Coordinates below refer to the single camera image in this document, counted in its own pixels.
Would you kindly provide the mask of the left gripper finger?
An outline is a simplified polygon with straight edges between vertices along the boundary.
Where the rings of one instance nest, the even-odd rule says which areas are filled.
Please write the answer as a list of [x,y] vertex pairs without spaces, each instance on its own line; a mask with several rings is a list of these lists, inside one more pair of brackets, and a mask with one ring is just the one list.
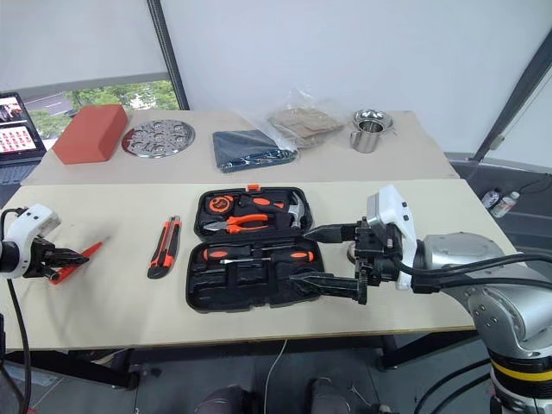
[[70,266],[63,267],[46,264],[42,268],[42,276],[48,280],[65,280],[79,267],[80,264],[71,264]]
[[88,260],[88,257],[69,248],[56,248],[51,253],[52,265],[83,265]]

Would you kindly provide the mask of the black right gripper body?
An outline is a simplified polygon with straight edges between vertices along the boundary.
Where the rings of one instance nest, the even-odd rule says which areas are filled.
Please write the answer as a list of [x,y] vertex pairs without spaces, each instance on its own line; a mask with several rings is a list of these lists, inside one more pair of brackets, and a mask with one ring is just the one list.
[[370,223],[363,217],[354,233],[354,276],[358,280],[357,302],[367,303],[367,288],[381,282],[396,282],[394,261],[403,256],[402,234],[392,223]]

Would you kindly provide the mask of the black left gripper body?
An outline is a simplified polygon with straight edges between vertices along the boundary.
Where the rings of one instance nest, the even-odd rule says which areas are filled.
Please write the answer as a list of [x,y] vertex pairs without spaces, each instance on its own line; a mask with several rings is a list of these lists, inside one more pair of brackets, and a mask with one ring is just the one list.
[[26,272],[26,278],[51,279],[56,272],[47,264],[52,256],[55,245],[50,241],[35,237],[31,243],[31,258]]

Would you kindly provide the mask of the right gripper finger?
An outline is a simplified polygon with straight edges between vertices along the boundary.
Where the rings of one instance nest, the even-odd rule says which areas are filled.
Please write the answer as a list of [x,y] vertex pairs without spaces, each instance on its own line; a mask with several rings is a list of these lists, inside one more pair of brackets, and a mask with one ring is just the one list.
[[326,224],[304,234],[305,239],[325,244],[350,242],[355,239],[356,223]]
[[336,277],[332,273],[308,272],[290,276],[289,281],[301,292],[318,296],[350,298],[358,302],[361,289],[357,279]]

